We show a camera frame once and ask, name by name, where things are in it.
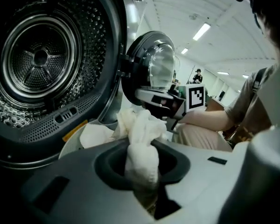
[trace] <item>person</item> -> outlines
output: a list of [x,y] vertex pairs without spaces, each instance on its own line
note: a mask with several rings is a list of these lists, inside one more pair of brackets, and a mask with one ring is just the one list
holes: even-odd
[[192,81],[190,81],[191,84],[200,84],[202,82],[202,75],[201,75],[201,70],[197,69],[197,74],[194,75]]
[[[250,75],[242,90],[224,111],[191,111],[180,121],[173,141],[198,148],[232,151],[234,145],[249,141],[271,126],[257,90],[280,66],[280,0],[250,0],[258,27],[276,50],[277,63]],[[239,125],[230,143],[218,131]]]

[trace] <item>ceiling light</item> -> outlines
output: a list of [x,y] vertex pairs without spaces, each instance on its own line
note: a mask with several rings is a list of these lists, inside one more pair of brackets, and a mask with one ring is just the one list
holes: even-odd
[[218,71],[217,73],[218,73],[218,74],[221,74],[221,75],[229,75],[229,73],[227,73],[227,72]]
[[189,49],[185,48],[184,50],[182,50],[182,54],[185,54]]
[[210,25],[207,24],[207,23],[203,24],[203,26],[199,29],[199,31],[196,33],[196,35],[193,37],[193,39],[194,39],[195,41],[198,41],[198,39],[199,39],[200,37],[202,37],[202,35],[203,35],[204,33],[206,33],[206,31],[207,31],[208,29],[210,29]]

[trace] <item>beige pants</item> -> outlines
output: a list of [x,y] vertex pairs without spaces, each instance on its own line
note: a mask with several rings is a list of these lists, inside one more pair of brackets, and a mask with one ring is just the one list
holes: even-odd
[[195,125],[182,124],[177,128],[178,134],[174,134],[172,141],[192,147],[232,151],[232,148],[223,137],[209,129]]

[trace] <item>washing machine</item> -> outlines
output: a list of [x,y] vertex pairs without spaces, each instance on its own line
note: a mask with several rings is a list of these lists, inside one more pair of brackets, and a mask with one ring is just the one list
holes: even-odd
[[107,113],[120,78],[127,98],[161,88],[174,45],[135,36],[144,0],[0,0],[0,166],[34,170],[75,129]]

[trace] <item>shoulder strap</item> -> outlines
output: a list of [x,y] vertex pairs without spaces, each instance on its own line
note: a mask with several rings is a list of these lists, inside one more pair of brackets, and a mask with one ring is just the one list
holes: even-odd
[[252,88],[253,93],[256,93],[258,91],[258,89],[261,85],[261,80],[262,80],[262,77],[263,77],[265,71],[266,71],[266,68],[263,68],[263,69],[261,69],[257,72],[257,75],[256,75],[256,77],[254,79],[254,82],[253,82],[253,88]]

